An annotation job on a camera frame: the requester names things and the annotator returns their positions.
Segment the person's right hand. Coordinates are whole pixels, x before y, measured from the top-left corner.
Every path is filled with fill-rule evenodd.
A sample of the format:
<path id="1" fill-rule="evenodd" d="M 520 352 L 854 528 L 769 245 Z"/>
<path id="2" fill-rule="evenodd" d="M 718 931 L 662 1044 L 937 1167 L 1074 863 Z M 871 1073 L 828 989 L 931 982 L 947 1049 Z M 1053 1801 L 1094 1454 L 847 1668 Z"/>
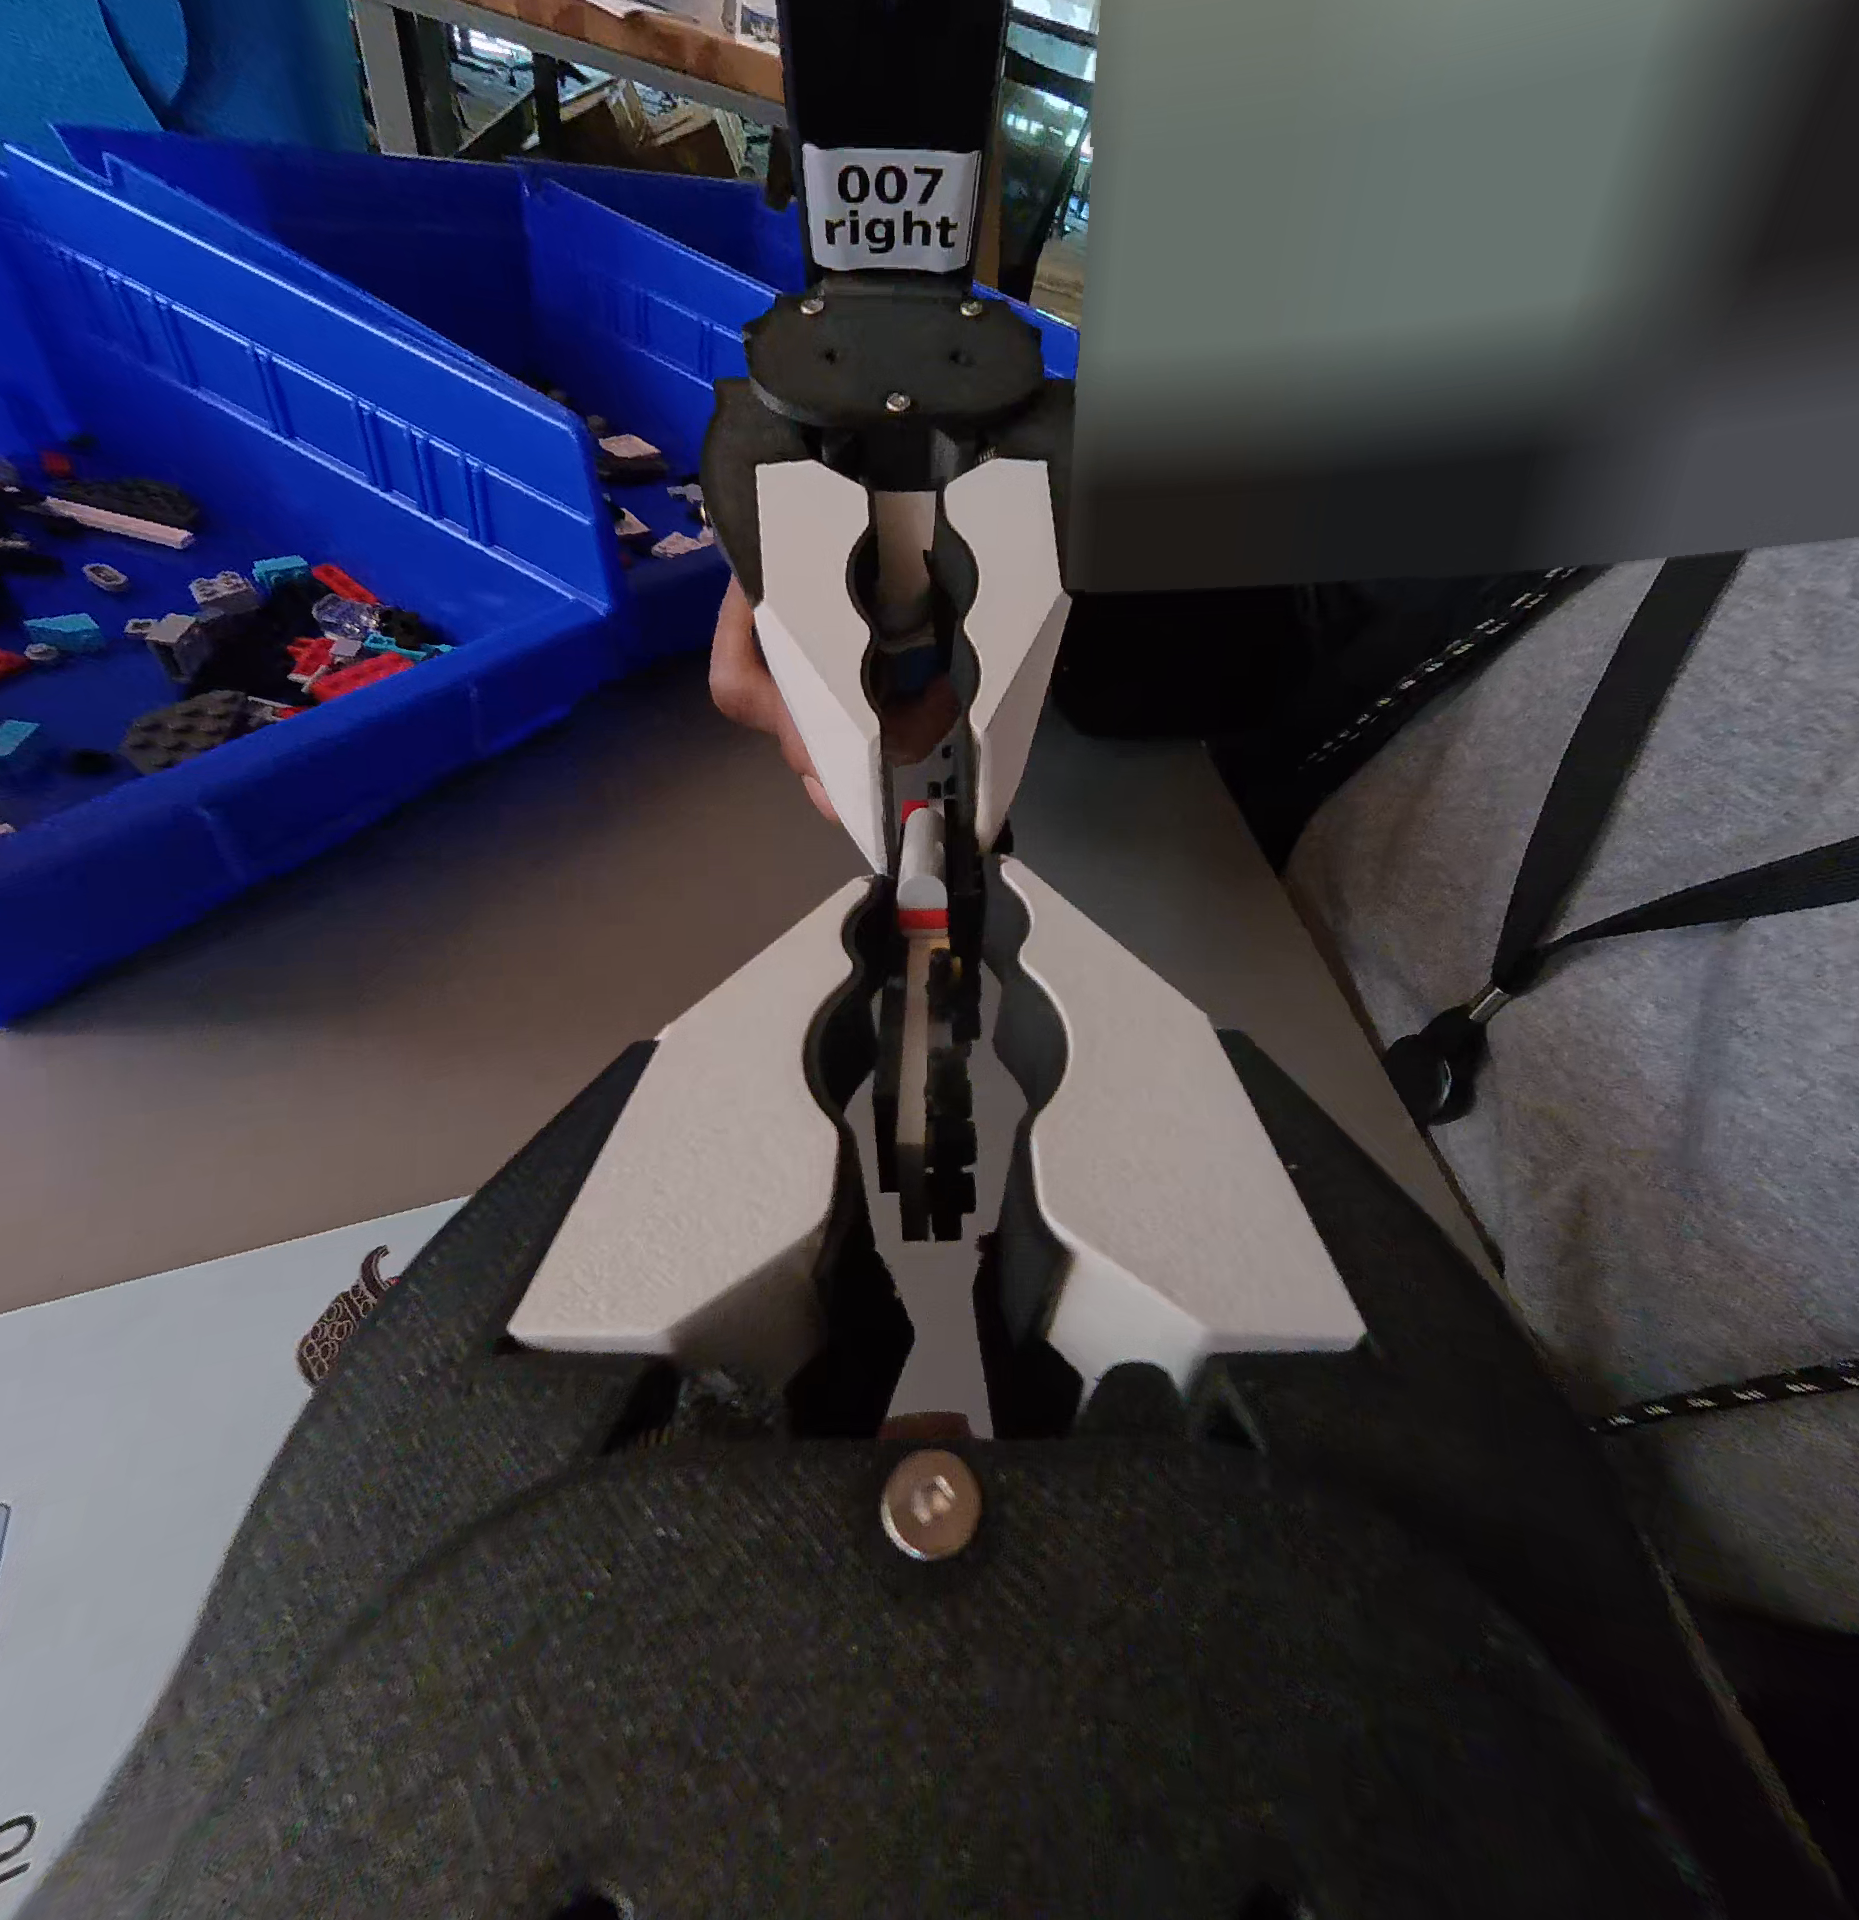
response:
<path id="1" fill-rule="evenodd" d="M 814 759 L 798 741 L 798 730 L 792 727 L 781 689 L 763 660 L 752 607 L 738 578 L 730 578 L 722 588 L 718 627 L 710 634 L 707 691 L 728 721 L 775 743 L 781 761 L 795 774 L 805 802 L 817 806 L 817 814 L 823 814 L 823 820 L 837 825 L 837 806 L 828 803 Z"/>

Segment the brick instruction booklet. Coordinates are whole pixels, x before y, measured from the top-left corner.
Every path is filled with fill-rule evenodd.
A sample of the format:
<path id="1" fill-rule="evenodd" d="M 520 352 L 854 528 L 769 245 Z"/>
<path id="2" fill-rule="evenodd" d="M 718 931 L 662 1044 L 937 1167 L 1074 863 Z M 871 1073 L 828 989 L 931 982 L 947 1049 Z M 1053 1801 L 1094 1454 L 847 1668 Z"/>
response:
<path id="1" fill-rule="evenodd" d="M 0 1313 L 0 1918 L 161 1697 L 312 1387 L 295 1352 L 371 1251 L 462 1200 Z"/>

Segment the pile of small bricks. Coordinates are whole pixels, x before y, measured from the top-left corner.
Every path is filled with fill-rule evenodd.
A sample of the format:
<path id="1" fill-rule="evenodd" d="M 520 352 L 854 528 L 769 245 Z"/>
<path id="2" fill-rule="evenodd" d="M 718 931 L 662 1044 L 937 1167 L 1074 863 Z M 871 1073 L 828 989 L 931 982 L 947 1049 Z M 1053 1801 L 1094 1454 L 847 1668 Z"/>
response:
<path id="1" fill-rule="evenodd" d="M 458 652 L 357 570 L 74 439 L 0 456 L 0 837 Z"/>
<path id="2" fill-rule="evenodd" d="M 673 462 L 644 436 L 587 420 L 597 491 L 624 564 L 684 563 L 718 553 L 701 470 Z"/>

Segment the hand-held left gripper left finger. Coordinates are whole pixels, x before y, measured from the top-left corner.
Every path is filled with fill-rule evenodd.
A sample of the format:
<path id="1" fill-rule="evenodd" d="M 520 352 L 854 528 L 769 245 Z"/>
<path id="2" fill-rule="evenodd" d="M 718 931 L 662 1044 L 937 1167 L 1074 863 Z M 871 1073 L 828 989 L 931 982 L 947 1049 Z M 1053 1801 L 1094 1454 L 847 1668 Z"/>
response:
<path id="1" fill-rule="evenodd" d="M 647 1354 L 880 1429 L 912 1323 L 875 1248 L 847 1107 L 875 1070 L 890 886 L 828 894 L 636 1058 L 510 1313 L 520 1349 Z"/>

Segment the grey red brick model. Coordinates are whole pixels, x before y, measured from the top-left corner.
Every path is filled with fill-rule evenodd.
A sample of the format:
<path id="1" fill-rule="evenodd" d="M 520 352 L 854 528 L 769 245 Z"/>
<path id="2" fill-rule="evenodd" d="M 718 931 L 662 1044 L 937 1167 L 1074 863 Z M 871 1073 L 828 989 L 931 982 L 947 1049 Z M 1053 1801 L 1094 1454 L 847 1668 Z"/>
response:
<path id="1" fill-rule="evenodd" d="M 985 980 L 973 755 L 943 738 L 921 761 L 890 769 L 890 802 L 868 1082 L 875 1178 L 907 1243 L 954 1243 L 977 1217 L 973 1053 Z"/>

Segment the black white jacket drawstring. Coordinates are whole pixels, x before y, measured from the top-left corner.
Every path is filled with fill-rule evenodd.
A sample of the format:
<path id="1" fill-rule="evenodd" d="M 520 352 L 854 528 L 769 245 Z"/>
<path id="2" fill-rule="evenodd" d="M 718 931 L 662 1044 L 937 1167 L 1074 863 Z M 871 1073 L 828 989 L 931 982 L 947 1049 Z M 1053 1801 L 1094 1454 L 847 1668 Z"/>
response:
<path id="1" fill-rule="evenodd" d="M 1859 1360 L 1816 1362 L 1803 1370 L 1767 1372 L 1754 1378 L 1730 1378 L 1694 1390 L 1674 1390 L 1628 1406 L 1621 1406 L 1587 1429 L 1594 1435 L 1627 1435 L 1667 1423 L 1710 1418 L 1720 1411 L 1746 1411 L 1759 1406 L 1792 1406 L 1806 1399 L 1859 1395 Z"/>
<path id="2" fill-rule="evenodd" d="M 1297 755 L 1297 772 L 1345 781 L 1424 708 L 1469 684 L 1479 667 L 1604 570 L 1604 564 L 1553 564 L 1469 583 L 1469 595 L 1450 583 L 1424 613 L 1406 607 L 1404 588 L 1385 595 L 1387 622 L 1369 626 L 1361 646 L 1334 658 L 1341 684 L 1324 696 L 1324 715 L 1303 721 L 1306 751 Z"/>

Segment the blue felt bag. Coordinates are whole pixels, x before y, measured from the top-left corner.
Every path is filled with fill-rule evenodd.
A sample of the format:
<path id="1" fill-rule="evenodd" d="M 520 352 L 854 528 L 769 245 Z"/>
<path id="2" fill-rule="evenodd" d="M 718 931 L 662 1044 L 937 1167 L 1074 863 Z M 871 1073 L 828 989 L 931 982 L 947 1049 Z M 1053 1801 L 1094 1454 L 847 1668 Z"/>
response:
<path id="1" fill-rule="evenodd" d="M 0 151 L 55 125 L 365 152 L 349 5 L 0 5 Z"/>

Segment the wooden table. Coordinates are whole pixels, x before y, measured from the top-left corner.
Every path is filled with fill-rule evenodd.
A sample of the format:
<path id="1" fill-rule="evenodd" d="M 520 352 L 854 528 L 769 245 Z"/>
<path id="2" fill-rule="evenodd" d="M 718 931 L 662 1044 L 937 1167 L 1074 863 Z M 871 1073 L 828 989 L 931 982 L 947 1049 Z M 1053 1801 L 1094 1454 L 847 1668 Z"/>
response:
<path id="1" fill-rule="evenodd" d="M 349 5 L 369 115 L 390 157 L 449 152 L 431 132 L 413 23 L 479 31 L 597 74 L 783 125 L 781 54 L 635 5 Z"/>

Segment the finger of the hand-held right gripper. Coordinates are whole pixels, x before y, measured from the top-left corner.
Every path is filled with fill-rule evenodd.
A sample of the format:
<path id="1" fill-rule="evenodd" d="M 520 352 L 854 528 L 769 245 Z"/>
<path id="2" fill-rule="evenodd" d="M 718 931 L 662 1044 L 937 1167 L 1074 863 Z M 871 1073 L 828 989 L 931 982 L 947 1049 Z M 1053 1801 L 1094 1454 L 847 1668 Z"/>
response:
<path id="1" fill-rule="evenodd" d="M 1067 615 L 1053 507 L 1050 470 L 1032 458 L 988 458 L 943 487 L 960 564 L 979 852 L 999 845 Z"/>
<path id="2" fill-rule="evenodd" d="M 763 593 L 752 627 L 837 820 L 871 873 L 890 869 L 887 769 L 863 660 L 868 627 L 850 563 L 868 534 L 863 485 L 818 462 L 756 470 Z"/>

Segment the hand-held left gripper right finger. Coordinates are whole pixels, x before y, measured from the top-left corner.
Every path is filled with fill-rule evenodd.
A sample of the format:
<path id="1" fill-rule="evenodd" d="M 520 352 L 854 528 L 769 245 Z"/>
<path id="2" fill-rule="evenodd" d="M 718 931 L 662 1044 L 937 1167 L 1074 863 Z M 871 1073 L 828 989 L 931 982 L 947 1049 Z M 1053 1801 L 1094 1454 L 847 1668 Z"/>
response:
<path id="1" fill-rule="evenodd" d="M 1363 1319 L 1223 1037 L 1084 910 L 988 873 L 993 1058 L 1022 1095 L 977 1278 L 988 1423 L 1067 1429 L 1120 1367 L 1341 1354 Z"/>

